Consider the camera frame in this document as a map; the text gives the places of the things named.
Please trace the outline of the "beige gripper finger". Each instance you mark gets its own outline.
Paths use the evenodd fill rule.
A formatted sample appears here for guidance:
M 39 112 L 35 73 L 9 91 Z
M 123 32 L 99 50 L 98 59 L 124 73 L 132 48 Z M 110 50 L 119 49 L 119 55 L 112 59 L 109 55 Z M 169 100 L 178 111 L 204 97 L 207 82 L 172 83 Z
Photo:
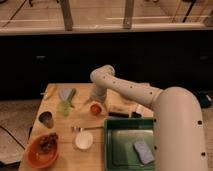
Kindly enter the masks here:
M 108 112 L 108 104 L 107 104 L 107 102 L 106 101 L 103 102 L 102 105 L 103 105 L 103 108 L 105 109 L 105 111 Z
M 92 99 L 92 98 L 88 98 L 88 99 L 84 102 L 84 104 L 91 103 L 92 101 L 93 101 L 93 99 Z

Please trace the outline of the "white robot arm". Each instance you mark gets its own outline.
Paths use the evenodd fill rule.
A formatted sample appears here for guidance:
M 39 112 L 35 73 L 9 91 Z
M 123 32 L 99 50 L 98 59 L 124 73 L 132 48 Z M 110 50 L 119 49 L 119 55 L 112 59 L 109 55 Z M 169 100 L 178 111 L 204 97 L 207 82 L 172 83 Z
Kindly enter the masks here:
M 117 78 L 111 65 L 93 70 L 90 80 L 93 101 L 104 102 L 111 89 L 153 111 L 155 171 L 208 171 L 202 110 L 193 93 Z

